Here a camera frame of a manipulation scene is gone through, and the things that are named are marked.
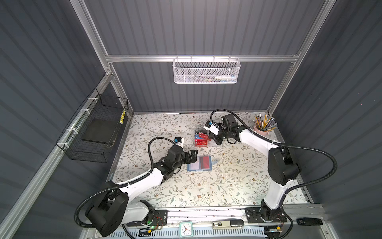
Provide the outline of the clear acrylic card display stand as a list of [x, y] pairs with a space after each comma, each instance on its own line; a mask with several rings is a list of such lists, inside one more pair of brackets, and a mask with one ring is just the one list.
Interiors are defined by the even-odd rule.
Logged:
[[209, 138], [209, 131], [203, 127], [195, 127], [194, 143], [196, 147], [212, 146], [211, 138]]

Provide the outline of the blue leather card holder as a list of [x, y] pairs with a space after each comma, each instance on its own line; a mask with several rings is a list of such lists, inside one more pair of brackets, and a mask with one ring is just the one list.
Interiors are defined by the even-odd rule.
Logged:
[[215, 159], [212, 156], [198, 156], [197, 161], [187, 165], [188, 172], [202, 172], [212, 171], [213, 166], [219, 162], [219, 159]]

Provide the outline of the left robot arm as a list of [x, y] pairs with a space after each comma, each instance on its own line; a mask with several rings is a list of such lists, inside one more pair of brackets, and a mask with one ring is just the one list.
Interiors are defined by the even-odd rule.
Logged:
[[119, 184], [107, 182], [101, 193], [89, 199], [85, 216], [90, 221], [91, 228], [107, 237], [120, 225], [131, 222], [147, 224], [152, 221], [153, 206], [145, 200], [135, 199], [143, 192], [166, 182], [182, 165], [195, 163], [197, 159], [197, 150], [184, 151], [180, 145], [175, 144], [144, 176]]

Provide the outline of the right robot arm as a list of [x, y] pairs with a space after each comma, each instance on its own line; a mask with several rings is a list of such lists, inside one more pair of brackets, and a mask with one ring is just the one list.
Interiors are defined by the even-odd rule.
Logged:
[[268, 175], [271, 183], [261, 202], [261, 211], [269, 213], [279, 211], [300, 173], [300, 167], [293, 160], [290, 150], [279, 142], [258, 134], [245, 123], [239, 125], [239, 119], [234, 113], [221, 119], [222, 123], [211, 119], [206, 122], [204, 129], [209, 131], [209, 138], [216, 144], [222, 144], [224, 139], [233, 139], [235, 142], [253, 147], [268, 157]]

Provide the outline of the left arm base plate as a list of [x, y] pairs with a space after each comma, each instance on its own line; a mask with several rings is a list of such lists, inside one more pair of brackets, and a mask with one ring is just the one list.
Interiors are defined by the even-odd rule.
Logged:
[[143, 221], [129, 222], [126, 225], [128, 227], [139, 226], [166, 226], [168, 219], [168, 210], [154, 210]]

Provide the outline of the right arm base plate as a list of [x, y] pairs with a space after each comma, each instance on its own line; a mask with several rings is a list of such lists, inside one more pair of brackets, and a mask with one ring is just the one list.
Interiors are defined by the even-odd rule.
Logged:
[[245, 208], [248, 223], [285, 223], [288, 221], [281, 208], [274, 210], [267, 207]]

